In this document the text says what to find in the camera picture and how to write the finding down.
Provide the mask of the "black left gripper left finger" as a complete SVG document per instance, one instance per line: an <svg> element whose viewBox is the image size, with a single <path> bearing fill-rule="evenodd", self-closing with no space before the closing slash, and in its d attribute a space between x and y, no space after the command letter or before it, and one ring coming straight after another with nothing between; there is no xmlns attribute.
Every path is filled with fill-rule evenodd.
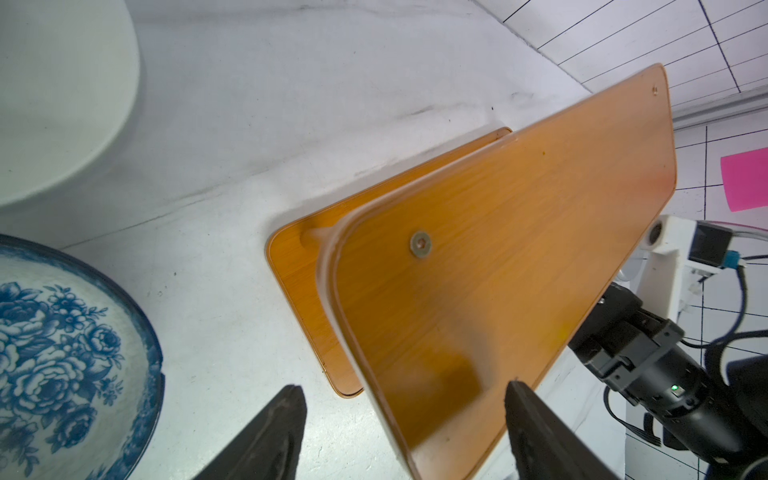
<svg viewBox="0 0 768 480"><path fill-rule="evenodd" d="M303 389L283 387L196 479L294 479L306 417Z"/></svg>

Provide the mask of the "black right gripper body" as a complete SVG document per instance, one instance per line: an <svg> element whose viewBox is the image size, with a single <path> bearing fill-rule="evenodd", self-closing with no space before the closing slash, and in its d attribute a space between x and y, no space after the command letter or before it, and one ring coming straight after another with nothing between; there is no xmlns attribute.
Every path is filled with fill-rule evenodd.
<svg viewBox="0 0 768 480"><path fill-rule="evenodd" d="M683 336L677 323L643 309L631 290L612 283L569 348L600 381L613 390L625 390Z"/></svg>

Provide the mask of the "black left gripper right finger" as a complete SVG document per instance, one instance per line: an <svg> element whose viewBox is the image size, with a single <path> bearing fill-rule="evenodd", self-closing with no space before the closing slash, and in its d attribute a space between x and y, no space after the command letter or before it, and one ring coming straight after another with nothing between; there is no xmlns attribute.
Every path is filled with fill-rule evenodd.
<svg viewBox="0 0 768 480"><path fill-rule="evenodd" d="M508 383L504 406L519 478L588 480L616 477L525 383Z"/></svg>

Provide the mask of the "wooden two-tier shelf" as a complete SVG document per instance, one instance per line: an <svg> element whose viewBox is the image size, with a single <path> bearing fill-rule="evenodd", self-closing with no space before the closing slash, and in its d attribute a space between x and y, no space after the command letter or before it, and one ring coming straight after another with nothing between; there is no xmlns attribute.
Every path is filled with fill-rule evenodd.
<svg viewBox="0 0 768 480"><path fill-rule="evenodd" d="M659 64L274 232L266 258L336 393L414 479L469 479L675 190Z"/></svg>

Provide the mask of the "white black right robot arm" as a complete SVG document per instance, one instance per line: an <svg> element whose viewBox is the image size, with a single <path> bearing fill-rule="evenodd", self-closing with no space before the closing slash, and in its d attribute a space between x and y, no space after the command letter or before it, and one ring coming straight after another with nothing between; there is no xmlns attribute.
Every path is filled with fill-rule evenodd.
<svg viewBox="0 0 768 480"><path fill-rule="evenodd" d="M611 284L570 341L579 361L602 383L663 427L636 434L651 444L689 450L709 466L712 479L759 476L767 436L680 346L683 330L644 309L631 290Z"/></svg>

